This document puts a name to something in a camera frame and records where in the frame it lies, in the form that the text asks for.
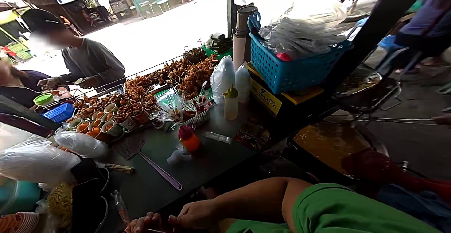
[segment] yellow label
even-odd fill
[[[273,94],[268,92],[265,88],[263,88],[258,82],[253,80],[252,81],[252,88],[251,92],[269,109],[271,110],[275,115],[279,113],[279,109],[282,106],[282,102],[274,97]]]

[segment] small blue basket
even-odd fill
[[[61,123],[72,117],[73,112],[74,107],[70,103],[64,103],[48,112],[43,113],[42,115],[55,121],[56,123]]]
[[[302,90],[320,84],[341,55],[353,47],[352,42],[345,40],[331,47],[328,53],[284,62],[264,47],[253,34],[249,35],[252,38],[252,65],[274,94]]]

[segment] cap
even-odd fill
[[[238,97],[238,90],[233,87],[233,84],[230,85],[230,88],[223,93],[224,96],[228,98],[236,98]]]
[[[193,135],[193,129],[190,126],[180,126],[177,135],[179,138],[187,140]]]
[[[22,14],[21,18],[28,25],[31,32],[65,28],[65,25],[58,17],[42,9],[29,9]]]

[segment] red bottle cap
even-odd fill
[[[177,135],[179,136],[179,138],[187,140],[193,135],[193,129],[190,126],[180,126]]]

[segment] hand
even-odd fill
[[[43,90],[53,90],[61,83],[62,81],[59,77],[52,77],[40,80],[39,82],[37,82],[37,85],[40,86]]]
[[[209,229],[217,223],[213,209],[211,200],[188,203],[183,206],[178,217],[169,216],[169,223],[182,228]]]
[[[144,217],[134,219],[133,221],[130,222],[130,225],[128,225],[128,227],[125,229],[125,232],[147,233],[148,229],[154,229],[163,232],[163,228],[161,227],[160,214],[154,214],[153,212],[149,212]]]
[[[90,88],[96,88],[97,87],[97,80],[95,77],[90,76],[82,80],[81,83],[78,84],[83,89],[90,89]]]

